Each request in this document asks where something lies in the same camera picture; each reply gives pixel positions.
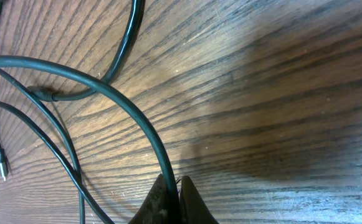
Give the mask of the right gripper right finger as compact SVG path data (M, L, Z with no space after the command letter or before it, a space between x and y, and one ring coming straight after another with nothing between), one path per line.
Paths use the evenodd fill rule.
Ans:
M189 176L182 176L179 195L182 223L218 224Z

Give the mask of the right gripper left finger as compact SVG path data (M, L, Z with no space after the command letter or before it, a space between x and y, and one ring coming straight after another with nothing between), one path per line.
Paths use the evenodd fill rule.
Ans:
M167 224L169 223L168 207L166 183L163 175L160 174L156 178L140 209L128 223Z

